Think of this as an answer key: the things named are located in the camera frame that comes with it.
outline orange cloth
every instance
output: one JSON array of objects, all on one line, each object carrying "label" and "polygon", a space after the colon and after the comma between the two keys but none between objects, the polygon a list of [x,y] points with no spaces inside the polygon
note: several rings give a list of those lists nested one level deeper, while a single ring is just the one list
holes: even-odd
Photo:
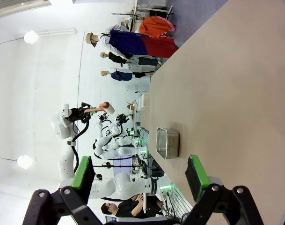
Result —
[{"label": "orange cloth", "polygon": [[151,16],[146,18],[139,27],[140,34],[159,38],[161,34],[172,30],[172,27],[162,18]]}]

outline green light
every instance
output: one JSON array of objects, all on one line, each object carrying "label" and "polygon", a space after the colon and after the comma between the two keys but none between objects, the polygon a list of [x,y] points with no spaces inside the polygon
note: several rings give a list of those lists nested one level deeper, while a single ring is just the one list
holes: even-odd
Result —
[{"label": "green light", "polygon": [[167,188],[171,188],[171,186],[170,185],[166,185],[166,186],[160,187],[160,189],[167,189]]}]

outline light fixture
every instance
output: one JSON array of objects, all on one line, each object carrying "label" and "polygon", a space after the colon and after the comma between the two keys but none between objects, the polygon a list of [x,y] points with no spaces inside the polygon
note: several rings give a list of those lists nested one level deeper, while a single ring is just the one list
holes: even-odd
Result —
[{"label": "light fixture", "polygon": [[33,44],[38,39],[38,34],[36,34],[33,30],[27,32],[24,36],[24,41],[28,44]]},{"label": "light fixture", "polygon": [[27,170],[32,165],[32,159],[27,155],[19,156],[17,159],[9,159],[9,158],[2,158],[2,157],[0,158],[9,160],[9,161],[15,161],[21,168],[25,170]]}]

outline beige tabletop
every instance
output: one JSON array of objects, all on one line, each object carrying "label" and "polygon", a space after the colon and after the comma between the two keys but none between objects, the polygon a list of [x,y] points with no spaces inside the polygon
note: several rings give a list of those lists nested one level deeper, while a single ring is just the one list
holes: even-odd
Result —
[{"label": "beige tabletop", "polygon": [[[247,186],[266,225],[285,211],[285,3],[229,0],[152,77],[149,151],[194,205],[184,174],[197,154],[228,189]],[[179,158],[156,128],[180,133]],[[226,224],[214,215],[209,224]]]}]

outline black shirt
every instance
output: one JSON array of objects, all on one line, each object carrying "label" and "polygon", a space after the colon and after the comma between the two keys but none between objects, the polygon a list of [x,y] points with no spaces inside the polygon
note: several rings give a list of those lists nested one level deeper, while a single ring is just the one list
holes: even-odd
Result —
[{"label": "black shirt", "polygon": [[[135,216],[135,218],[148,218],[148,217],[154,217],[156,214],[159,213],[161,210],[159,206],[157,205],[158,198],[156,196],[148,196],[147,202],[146,202],[146,214],[144,214],[143,209]],[[118,205],[118,211],[116,213],[116,217],[134,217],[132,215],[132,210],[138,205],[138,201],[132,201],[132,199],[128,199],[126,201],[123,201]]]},{"label": "black shirt", "polygon": [[[129,58],[131,58],[133,55],[131,55],[131,54],[125,54],[125,56],[129,59]],[[109,57],[109,59],[111,59],[113,62],[123,63],[123,64],[127,62],[127,60],[123,59],[123,58],[120,57],[120,56],[117,56],[117,55],[113,54],[112,52],[109,52],[108,57]]]}]

